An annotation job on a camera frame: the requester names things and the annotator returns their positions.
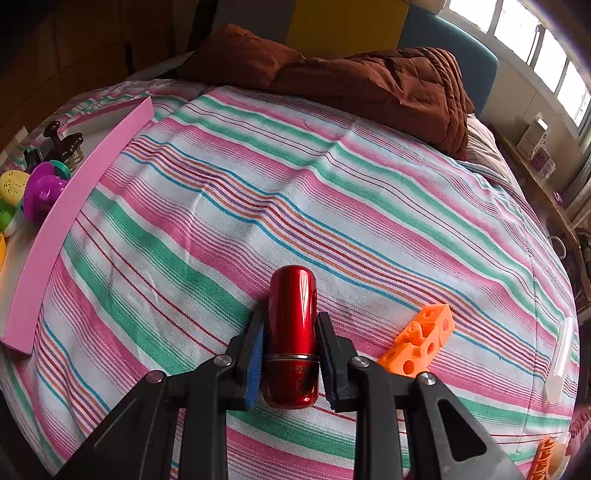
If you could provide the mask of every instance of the white plastic tube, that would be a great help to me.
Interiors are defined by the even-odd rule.
[[[550,403],[558,403],[564,380],[569,371],[570,353],[573,349],[574,319],[566,317],[560,326],[558,343],[554,350],[550,372],[546,378],[546,397]]]

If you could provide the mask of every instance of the red cylinder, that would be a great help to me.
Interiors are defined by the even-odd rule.
[[[288,265],[273,273],[265,325],[262,392],[275,408],[306,408],[318,398],[316,279]]]

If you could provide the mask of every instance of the windowsill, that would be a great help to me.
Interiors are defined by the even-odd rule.
[[[571,133],[573,138],[576,141],[579,141],[579,128],[568,115],[562,104],[558,101],[554,92],[552,92],[542,79],[536,75],[534,69],[521,60],[515,52],[508,48],[504,43],[497,40],[494,35],[487,35],[476,25],[449,9],[442,10],[442,12],[439,13],[439,16],[469,33],[472,37],[478,39],[486,48],[493,52],[499,60],[503,60],[515,68],[528,82],[531,83],[544,100],[550,104],[558,119]]]

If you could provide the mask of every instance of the brown blanket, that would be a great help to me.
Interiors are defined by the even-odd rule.
[[[300,95],[466,159],[466,115],[474,106],[456,59],[445,50],[405,48],[337,60],[305,59],[285,45],[226,25],[201,44],[180,73],[214,85]]]

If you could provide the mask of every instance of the yellow wall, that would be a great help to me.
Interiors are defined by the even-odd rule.
[[[287,45],[325,59],[396,48],[407,12],[403,0],[296,0]]]

